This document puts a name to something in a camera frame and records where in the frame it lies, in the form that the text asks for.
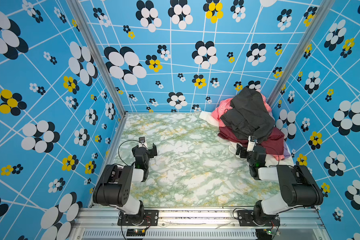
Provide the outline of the maroon shirt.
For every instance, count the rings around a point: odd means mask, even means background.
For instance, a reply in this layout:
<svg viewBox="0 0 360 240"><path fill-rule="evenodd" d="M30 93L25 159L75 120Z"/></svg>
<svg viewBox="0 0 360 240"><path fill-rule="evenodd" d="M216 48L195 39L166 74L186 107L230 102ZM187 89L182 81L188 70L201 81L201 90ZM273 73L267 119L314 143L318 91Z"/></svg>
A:
<svg viewBox="0 0 360 240"><path fill-rule="evenodd" d="M248 146L248 137L244 140L239 140L230 128L219 127L219 130L218 137L236 144L241 144L243 147ZM267 154L281 156L284 154L284 136L284 133L274 127L268 138L261 143L259 142L259 144L265 148Z"/></svg>

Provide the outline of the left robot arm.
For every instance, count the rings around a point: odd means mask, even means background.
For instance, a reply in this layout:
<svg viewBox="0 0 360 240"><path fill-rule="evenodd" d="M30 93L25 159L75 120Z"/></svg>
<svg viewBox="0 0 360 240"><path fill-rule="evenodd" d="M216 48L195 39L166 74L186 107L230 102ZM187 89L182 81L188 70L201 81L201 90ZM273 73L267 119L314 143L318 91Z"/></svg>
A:
<svg viewBox="0 0 360 240"><path fill-rule="evenodd" d="M135 162L132 165L106 165L93 192L93 202L120 211L120 226L149 225L152 215L145 212L144 203L131 195L132 183L143 183L149 176L149 161L156 157L157 146L148 149L147 144L139 142L132 148Z"/></svg>

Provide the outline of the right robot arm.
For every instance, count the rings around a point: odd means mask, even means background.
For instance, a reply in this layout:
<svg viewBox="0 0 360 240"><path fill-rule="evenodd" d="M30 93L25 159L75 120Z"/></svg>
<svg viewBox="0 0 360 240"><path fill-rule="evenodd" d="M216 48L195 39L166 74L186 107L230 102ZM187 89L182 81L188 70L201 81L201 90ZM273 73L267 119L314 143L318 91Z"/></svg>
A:
<svg viewBox="0 0 360 240"><path fill-rule="evenodd" d="M246 159L249 163L250 175L258 181L272 181L279 184L280 192L255 203L252 211L242 210L238 214L246 214L244 219L249 225L251 219L255 225L277 227L277 219L281 213L294 208L319 206L323 203L324 196L312 174L304 165L266 166L266 150L262 146L247 149L239 144L236 146L235 155Z"/></svg>

